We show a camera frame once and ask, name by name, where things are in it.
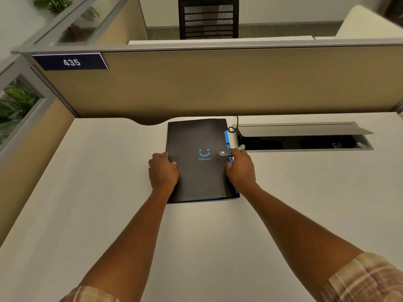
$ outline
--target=number sign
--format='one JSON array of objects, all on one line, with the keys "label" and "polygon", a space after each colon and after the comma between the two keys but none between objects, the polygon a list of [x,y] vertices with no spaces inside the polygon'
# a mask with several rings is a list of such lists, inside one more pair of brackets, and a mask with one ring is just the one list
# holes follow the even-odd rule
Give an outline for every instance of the number sign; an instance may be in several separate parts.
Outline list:
[{"label": "number sign", "polygon": [[108,69],[101,53],[33,55],[33,58],[45,71]]}]

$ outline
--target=cable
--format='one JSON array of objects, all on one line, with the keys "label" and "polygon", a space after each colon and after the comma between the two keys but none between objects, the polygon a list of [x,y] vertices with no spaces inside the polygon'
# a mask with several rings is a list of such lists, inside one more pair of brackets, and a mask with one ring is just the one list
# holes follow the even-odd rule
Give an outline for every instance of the cable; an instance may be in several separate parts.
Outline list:
[{"label": "cable", "polygon": [[242,137],[243,138],[243,135],[241,134],[241,132],[239,131],[239,129],[238,129],[238,124],[239,124],[239,117],[238,116],[236,116],[237,117],[237,126],[236,127],[233,127],[233,126],[230,126],[230,127],[228,127],[228,132],[230,132],[230,133],[237,133],[237,135],[239,135],[240,137]]}]

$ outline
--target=office chair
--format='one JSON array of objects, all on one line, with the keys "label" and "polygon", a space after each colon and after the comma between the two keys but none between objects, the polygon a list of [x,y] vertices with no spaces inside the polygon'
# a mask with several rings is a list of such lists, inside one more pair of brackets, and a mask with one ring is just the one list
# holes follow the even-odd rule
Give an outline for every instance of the office chair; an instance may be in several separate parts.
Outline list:
[{"label": "office chair", "polygon": [[178,0],[181,39],[238,38],[239,0]]}]

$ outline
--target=smiley face logo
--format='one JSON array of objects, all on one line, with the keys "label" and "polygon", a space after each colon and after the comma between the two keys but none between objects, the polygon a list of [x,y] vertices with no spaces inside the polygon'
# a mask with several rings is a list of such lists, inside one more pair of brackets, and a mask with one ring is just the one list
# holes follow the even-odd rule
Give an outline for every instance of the smiley face logo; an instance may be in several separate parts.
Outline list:
[{"label": "smiley face logo", "polygon": [[206,155],[202,155],[201,152],[199,152],[199,155],[201,155],[202,157],[207,157],[210,153],[208,152]]}]

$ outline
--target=plaid sleeve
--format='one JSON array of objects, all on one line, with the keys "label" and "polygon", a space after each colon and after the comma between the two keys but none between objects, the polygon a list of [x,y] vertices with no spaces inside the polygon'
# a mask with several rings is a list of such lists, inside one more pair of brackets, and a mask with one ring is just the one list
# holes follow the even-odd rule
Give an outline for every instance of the plaid sleeve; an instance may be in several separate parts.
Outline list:
[{"label": "plaid sleeve", "polygon": [[120,302],[113,295],[91,286],[79,286],[73,289],[60,302]]},{"label": "plaid sleeve", "polygon": [[363,253],[334,274],[326,302],[403,302],[403,273],[383,257]]}]

